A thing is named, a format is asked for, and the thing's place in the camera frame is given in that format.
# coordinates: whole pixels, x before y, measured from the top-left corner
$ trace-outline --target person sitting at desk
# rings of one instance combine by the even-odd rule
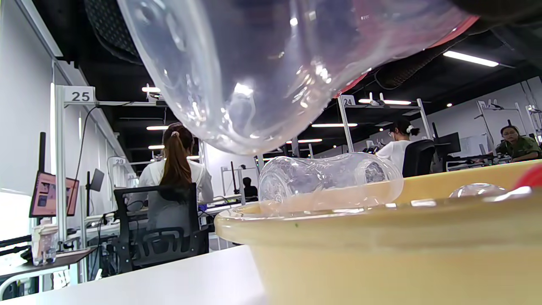
[[[412,143],[410,135],[417,136],[420,133],[419,128],[414,128],[410,125],[407,119],[399,119],[395,121],[391,127],[389,135],[393,141],[382,147],[376,152],[377,157],[388,159],[395,164],[399,171],[403,171],[403,162],[405,159],[405,150]]]
[[[187,159],[194,145],[194,138],[190,131],[181,123],[173,123],[164,132],[163,143],[164,160],[150,163],[145,167],[139,177],[138,187],[168,185],[184,188],[195,182],[196,198],[199,199],[201,195],[203,202],[212,202],[211,175],[203,165]],[[140,210],[143,201],[146,199],[146,193],[135,193],[130,198],[127,206],[128,210],[131,212]],[[166,209],[168,205],[171,205],[169,201],[164,202],[164,200],[157,198],[149,198],[148,230],[163,227],[182,227],[188,223],[188,220],[169,219],[167,215],[164,215],[169,213]]]
[[[258,189],[255,186],[250,185],[252,179],[249,177],[243,178],[244,184],[244,199],[246,202],[258,201]]]
[[[512,157],[512,162],[539,159],[542,156],[537,141],[528,136],[520,136],[516,126],[503,127],[501,135],[504,141],[495,148],[495,151]]]

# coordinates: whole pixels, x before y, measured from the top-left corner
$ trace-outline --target office chair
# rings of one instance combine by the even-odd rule
[[[125,203],[129,193],[147,193],[149,210],[146,231],[130,232],[130,215]],[[155,186],[117,189],[120,234],[114,245],[120,273],[173,262],[209,252],[209,227],[199,226],[196,184],[182,189]]]
[[[410,143],[405,150],[403,177],[429,174],[434,154],[435,143],[432,140],[425,139]]]

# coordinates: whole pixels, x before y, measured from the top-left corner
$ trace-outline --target ponytail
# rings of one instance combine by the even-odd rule
[[[187,149],[185,146],[193,144],[193,137],[186,128],[180,127],[182,129],[171,128],[164,133],[166,163],[160,185],[187,187],[192,183],[192,172],[186,159],[191,147]]]

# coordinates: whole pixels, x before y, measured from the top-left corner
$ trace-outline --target yellow bowl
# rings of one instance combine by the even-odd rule
[[[447,197],[474,182],[511,188],[526,165],[464,170],[471,174],[457,172],[457,181],[456,172],[405,179],[401,198]],[[446,175],[454,178],[443,185]],[[416,185],[432,189],[408,189]],[[250,246],[271,304],[539,305],[542,193],[514,196],[290,217],[264,217],[252,204],[215,224],[222,238]]]

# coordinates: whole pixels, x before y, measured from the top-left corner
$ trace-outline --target number 25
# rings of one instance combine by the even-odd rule
[[[73,92],[72,95],[74,95],[72,101],[89,101],[91,99],[88,92],[83,92],[81,94],[79,92]]]

